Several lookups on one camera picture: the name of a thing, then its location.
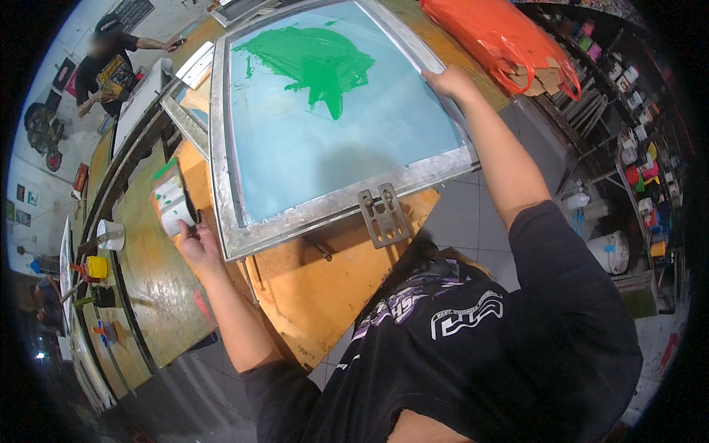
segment wall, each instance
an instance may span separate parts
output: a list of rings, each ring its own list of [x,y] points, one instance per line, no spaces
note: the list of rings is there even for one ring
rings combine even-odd
[[[198,21],[208,15],[207,6],[210,0],[151,0],[155,9],[136,26],[130,33],[138,37],[147,37],[167,42],[173,35],[179,33],[192,21]],[[57,68],[68,57],[79,64],[90,47],[91,32],[96,22],[110,9],[118,4],[114,0],[83,0],[77,4],[72,14],[60,29],[57,37],[48,48],[47,53],[35,75],[23,103],[23,113],[20,125],[16,129],[12,149],[9,176],[7,182],[7,199],[21,211],[32,216],[31,226],[8,223],[8,256],[10,268],[17,272],[35,275],[26,265],[32,262],[29,254],[17,254],[16,247],[24,246],[28,251],[38,254],[59,254],[59,243],[64,229],[64,223],[69,213],[74,211],[70,196],[74,178],[81,163],[90,164],[99,138],[96,129],[101,125],[106,113],[96,105],[85,117],[77,115],[76,99],[66,91],[57,110],[57,118],[67,122],[65,133],[67,140],[59,143],[62,153],[62,165],[56,172],[50,172],[44,156],[35,151],[27,141],[23,119],[24,111],[30,104],[39,101],[44,103],[49,91],[53,89],[52,80],[57,74]],[[166,53],[160,50],[138,50],[129,52],[134,70],[139,66],[150,68]],[[25,186],[26,193],[32,191],[40,195],[37,206],[16,200],[17,184]]]

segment green ink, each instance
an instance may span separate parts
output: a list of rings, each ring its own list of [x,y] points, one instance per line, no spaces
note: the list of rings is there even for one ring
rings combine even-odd
[[[251,56],[246,57],[246,78],[250,79],[254,70],[251,69]]]
[[[345,36],[323,28],[271,29],[233,50],[246,50],[274,74],[295,80],[286,91],[310,88],[311,111],[324,101],[333,120],[342,115],[342,95],[367,84],[367,70],[374,64]],[[246,60],[250,78],[250,59]]]

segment man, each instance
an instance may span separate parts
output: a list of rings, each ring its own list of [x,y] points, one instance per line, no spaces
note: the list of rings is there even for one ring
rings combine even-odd
[[[321,393],[236,292],[209,227],[180,221],[180,249],[206,288],[258,440],[596,442],[640,376],[630,313],[475,83],[455,66],[422,74],[465,115],[521,289],[424,258],[365,308]]]
[[[135,37],[123,32],[120,18],[106,14],[91,35],[93,48],[79,63],[76,77],[79,117],[85,116],[95,103],[115,118],[121,114],[121,99],[138,83],[126,50],[160,49],[172,52],[175,46],[151,38]]]
[[[54,113],[43,103],[32,103],[25,112],[27,141],[42,156],[59,150],[59,141],[67,139],[65,123],[53,118]]]
[[[32,300],[37,306],[37,320],[58,330],[64,329],[61,294],[59,285],[50,275],[40,279],[32,287]]]

